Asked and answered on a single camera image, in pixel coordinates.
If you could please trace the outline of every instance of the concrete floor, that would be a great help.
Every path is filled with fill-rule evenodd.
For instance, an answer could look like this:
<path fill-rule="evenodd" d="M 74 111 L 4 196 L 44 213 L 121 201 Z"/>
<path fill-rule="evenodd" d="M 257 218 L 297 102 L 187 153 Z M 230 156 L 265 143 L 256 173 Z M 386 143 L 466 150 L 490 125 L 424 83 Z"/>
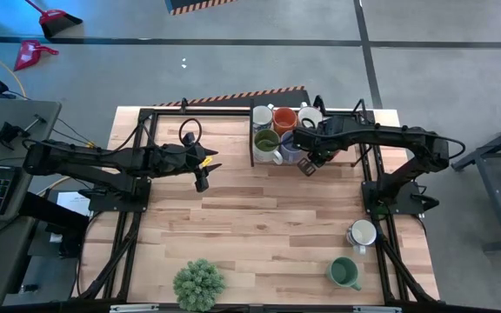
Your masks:
<path fill-rule="evenodd" d="M 83 27 L 62 37 L 360 39 L 352 0 L 239 0 L 175 17 L 158 0 L 39 3 L 84 19 Z M 363 0 L 362 5 L 370 40 L 501 42 L 501 0 Z M 0 36 L 41 34 L 35 11 L 0 0 Z M 0 43 L 0 59 L 9 66 L 17 46 Z M 293 85 L 321 94 L 331 107 L 350 108 L 360 97 L 372 103 L 360 47 L 51 46 L 59 56 L 17 75 L 29 97 L 61 102 L 61 118 L 100 145 L 108 140 L 118 105 Z M 372 55 L 382 104 L 397 109 L 403 124 L 462 140 L 468 150 L 501 130 L 501 49 L 373 49 Z M 1 67 L 0 78 L 18 91 Z M 54 179 L 37 178 L 32 189 Z M 441 202 L 427 214 L 426 225 L 442 299 L 501 309 L 501 253 L 481 250 L 483 243 L 501 239 L 501 231 L 478 173 L 448 169 L 419 181 Z"/>

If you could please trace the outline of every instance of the mug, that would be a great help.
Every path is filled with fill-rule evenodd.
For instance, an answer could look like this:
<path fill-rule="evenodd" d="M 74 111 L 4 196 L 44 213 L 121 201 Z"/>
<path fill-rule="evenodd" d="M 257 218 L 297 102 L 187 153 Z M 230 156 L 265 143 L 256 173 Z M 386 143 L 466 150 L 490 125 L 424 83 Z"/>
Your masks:
<path fill-rule="evenodd" d="M 297 162 L 302 155 L 302 150 L 293 148 L 293 132 L 286 131 L 282 135 L 282 144 L 279 146 L 279 150 L 282 153 L 282 157 L 284 157 L 284 162 L 287 163 L 295 163 Z"/>
<path fill-rule="evenodd" d="M 326 276 L 339 287 L 351 287 L 357 291 L 361 290 L 361 285 L 357 283 L 357 265 L 349 257 L 341 256 L 333 260 L 328 265 Z"/>
<path fill-rule="evenodd" d="M 259 162 L 274 161 L 275 164 L 284 162 L 284 158 L 277 151 L 279 136 L 274 130 L 259 130 L 254 136 L 252 155 Z"/>
<path fill-rule="evenodd" d="M 279 136 L 285 131 L 294 130 L 297 127 L 297 114 L 290 108 L 277 108 L 274 111 L 274 130 Z"/>
<path fill-rule="evenodd" d="M 271 122 L 274 119 L 273 110 L 274 104 L 268 104 L 268 106 L 259 105 L 252 109 L 252 130 L 255 133 L 271 128 Z"/>
<path fill-rule="evenodd" d="M 367 220 L 358 220 L 347 229 L 347 241 L 353 245 L 353 249 L 358 253 L 366 254 L 366 246 L 371 245 L 376 240 L 376 228 Z"/>
<path fill-rule="evenodd" d="M 316 128 L 324 120 L 322 112 L 315 107 L 311 107 L 306 102 L 301 103 L 301 110 L 298 113 L 299 124 L 307 128 Z"/>

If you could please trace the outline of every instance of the orange mug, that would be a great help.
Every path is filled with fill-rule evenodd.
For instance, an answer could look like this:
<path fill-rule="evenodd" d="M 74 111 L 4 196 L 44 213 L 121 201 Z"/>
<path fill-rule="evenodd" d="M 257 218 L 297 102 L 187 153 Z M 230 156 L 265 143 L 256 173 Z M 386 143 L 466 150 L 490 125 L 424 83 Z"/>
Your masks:
<path fill-rule="evenodd" d="M 297 127 L 297 113 L 290 108 L 277 108 L 274 111 L 274 130 L 279 136 Z"/>

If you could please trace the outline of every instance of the wooden tabletop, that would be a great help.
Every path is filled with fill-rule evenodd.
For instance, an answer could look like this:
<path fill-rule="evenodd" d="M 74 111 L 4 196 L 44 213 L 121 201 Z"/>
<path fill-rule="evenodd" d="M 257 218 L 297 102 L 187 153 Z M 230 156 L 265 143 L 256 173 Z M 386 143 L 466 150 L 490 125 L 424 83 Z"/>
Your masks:
<path fill-rule="evenodd" d="M 117 108 L 110 149 L 132 132 L 139 109 Z M 186 118 L 160 117 L 157 143 L 178 143 L 177 131 Z M 360 256 L 344 239 L 354 221 L 367 218 L 360 195 L 362 167 L 350 166 L 357 158 L 355 149 L 342 151 L 335 162 L 310 177 L 295 166 L 256 164 L 251 168 L 248 117 L 197 118 L 203 125 L 200 143 L 219 151 L 213 163 L 223 166 L 210 174 L 210 188 L 204 193 L 195 191 L 193 175 L 152 181 L 138 237 L 130 302 L 175 303 L 173 277 L 188 261 L 203 257 L 225 276 L 228 288 L 218 303 L 384 303 L 374 247 Z M 375 118 L 381 124 L 399 125 L 395 110 L 375 110 Z M 185 130 L 197 128 L 190 123 Z M 381 149 L 387 172 L 407 161 L 402 149 Z M 409 216 L 395 219 L 404 263 L 425 290 L 438 298 L 421 225 Z M 83 253 L 83 290 L 110 256 L 116 223 L 117 213 L 106 212 L 90 228 Z M 357 263 L 361 291 L 338 288 L 325 277 L 328 263 L 338 256 Z M 395 271 L 386 260 L 397 296 Z"/>

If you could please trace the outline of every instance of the green succulent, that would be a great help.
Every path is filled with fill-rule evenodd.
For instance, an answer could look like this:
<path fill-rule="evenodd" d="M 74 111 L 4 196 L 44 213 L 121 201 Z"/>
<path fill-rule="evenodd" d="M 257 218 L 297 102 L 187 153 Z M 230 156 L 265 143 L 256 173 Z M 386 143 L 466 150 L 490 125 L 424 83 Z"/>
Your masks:
<path fill-rule="evenodd" d="M 224 276 L 217 271 L 216 265 L 198 259 L 175 275 L 173 290 L 181 309 L 205 312 L 216 304 L 216 297 L 225 290 Z"/>

